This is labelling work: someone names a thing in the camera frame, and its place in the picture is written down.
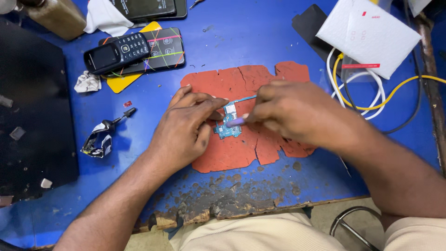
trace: circuit board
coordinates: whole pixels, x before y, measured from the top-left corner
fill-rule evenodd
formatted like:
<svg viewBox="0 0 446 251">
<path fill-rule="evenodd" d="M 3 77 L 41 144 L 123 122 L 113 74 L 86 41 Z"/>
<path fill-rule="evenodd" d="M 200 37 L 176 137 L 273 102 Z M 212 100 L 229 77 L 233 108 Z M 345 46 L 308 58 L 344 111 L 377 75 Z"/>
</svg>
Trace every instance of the circuit board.
<svg viewBox="0 0 446 251">
<path fill-rule="evenodd" d="M 226 127 L 226 122 L 234 120 L 237 118 L 237 111 L 235 110 L 235 103 L 241 102 L 244 100 L 252 99 L 257 97 L 257 95 L 242 98 L 239 100 L 234 100 L 229 102 L 227 105 L 223 106 L 225 118 L 223 118 L 223 125 L 219 125 L 216 121 L 215 123 L 217 126 L 214 128 L 214 133 L 218 134 L 220 139 L 224 139 L 229 136 L 238 137 L 240 133 L 242 133 L 242 128 L 240 126 L 234 126 L 234 127 Z"/>
</svg>

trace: right hand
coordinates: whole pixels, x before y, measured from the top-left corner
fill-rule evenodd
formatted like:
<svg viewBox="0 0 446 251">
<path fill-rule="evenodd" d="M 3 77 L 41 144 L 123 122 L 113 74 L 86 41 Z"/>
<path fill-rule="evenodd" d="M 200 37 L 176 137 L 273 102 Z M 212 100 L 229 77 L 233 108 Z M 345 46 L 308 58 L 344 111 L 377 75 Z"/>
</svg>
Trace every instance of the right hand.
<svg viewBox="0 0 446 251">
<path fill-rule="evenodd" d="M 340 151 L 354 146 L 373 128 L 344 109 L 313 83 L 274 80 L 257 91 L 256 105 L 245 120 L 260 122 L 284 138 Z"/>
</svg>

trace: blue table surface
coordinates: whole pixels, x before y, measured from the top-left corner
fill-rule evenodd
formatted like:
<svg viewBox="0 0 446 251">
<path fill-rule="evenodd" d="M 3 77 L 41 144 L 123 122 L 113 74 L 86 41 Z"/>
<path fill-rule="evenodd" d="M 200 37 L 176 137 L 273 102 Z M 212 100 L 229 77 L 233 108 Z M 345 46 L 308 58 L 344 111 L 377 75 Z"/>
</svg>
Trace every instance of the blue table surface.
<svg viewBox="0 0 446 251">
<path fill-rule="evenodd" d="M 87 1 L 75 0 L 87 14 Z M 76 182 L 46 192 L 43 197 L 20 201 L 0 209 L 0 238 L 20 247 L 40 247 L 54 244 L 69 223 L 104 189 L 118 178 L 149 145 L 171 95 L 180 87 L 181 79 L 189 73 L 226 69 L 242 65 L 265 65 L 274 72 L 281 61 L 295 61 L 307 65 L 312 82 L 331 90 L 325 74 L 325 63 L 291 27 L 291 19 L 316 3 L 329 14 L 335 1 L 237 1 L 207 0 L 189 11 L 181 21 L 159 22 L 163 28 L 178 27 L 184 41 L 186 66 L 183 68 L 144 74 L 120 94 L 115 94 L 103 83 L 102 90 L 78 94 L 73 90 L 77 77 L 85 70 L 83 52 L 97 45 L 108 35 L 96 31 L 79 39 L 65 42 L 51 33 L 38 32 L 38 26 L 29 25 L 39 36 L 60 46 L 66 56 L 67 79 L 70 89 L 75 137 L 80 149 L 93 127 L 103 119 L 115 119 L 127 109 L 123 103 L 131 100 L 138 111 L 117 126 L 113 134 L 113 151 L 103 159 L 78 154 L 80 176 Z M 392 7 L 392 14 L 403 20 L 402 14 Z M 384 81 L 388 95 L 401 81 L 414 76 L 414 63 L 409 56 L 392 78 Z M 357 105 L 369 105 L 377 87 L 375 83 L 351 84 Z M 417 82 L 400 88 L 392 101 L 372 123 L 381 130 L 392 129 L 412 114 L 417 100 Z M 412 149 L 439 170 L 435 139 L 432 133 L 431 111 L 423 93 L 420 111 L 402 130 L 390 135 Z M 218 204 L 219 195 L 241 177 L 241 186 L 232 196 L 242 201 L 274 203 L 277 208 L 302 206 L 368 195 L 358 172 L 350 168 L 347 174 L 339 158 L 317 149 L 307 158 L 288 158 L 282 151 L 275 163 L 264 165 L 253 161 L 245 168 L 225 172 L 199 173 L 187 166 L 165 182 L 147 203 L 140 215 L 142 223 L 154 213 L 174 213 L 185 202 L 187 213 L 209 209 L 209 198 Z M 295 162 L 301 170 L 292 168 Z M 221 205 L 222 216 L 237 214 L 233 208 Z"/>
</svg>

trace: small red component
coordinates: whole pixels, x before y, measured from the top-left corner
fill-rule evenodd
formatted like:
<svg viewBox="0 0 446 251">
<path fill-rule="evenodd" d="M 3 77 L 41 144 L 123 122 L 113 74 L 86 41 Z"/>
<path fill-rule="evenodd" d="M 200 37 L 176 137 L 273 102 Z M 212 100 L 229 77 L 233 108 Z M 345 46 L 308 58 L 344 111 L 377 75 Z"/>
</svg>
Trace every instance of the small red component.
<svg viewBox="0 0 446 251">
<path fill-rule="evenodd" d="M 126 107 L 129 107 L 129 106 L 131 106 L 132 105 L 132 102 L 131 101 L 127 101 L 127 102 L 125 102 L 124 103 L 124 107 L 126 108 Z"/>
</svg>

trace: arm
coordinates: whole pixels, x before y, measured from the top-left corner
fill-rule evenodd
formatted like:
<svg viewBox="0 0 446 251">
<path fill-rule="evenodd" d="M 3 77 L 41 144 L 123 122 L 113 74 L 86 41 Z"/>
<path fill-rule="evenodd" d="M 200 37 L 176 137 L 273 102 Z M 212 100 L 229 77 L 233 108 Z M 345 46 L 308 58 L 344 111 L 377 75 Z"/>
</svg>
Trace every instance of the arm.
<svg viewBox="0 0 446 251">
<path fill-rule="evenodd" d="M 124 250 L 147 200 L 167 178 L 202 155 L 208 118 L 228 103 L 182 87 L 173 96 L 147 150 L 68 226 L 54 250 Z"/>
<path fill-rule="evenodd" d="M 381 210 L 385 228 L 402 217 L 446 218 L 446 180 L 312 83 L 262 86 L 247 121 L 324 147 L 353 164 Z"/>
</svg>

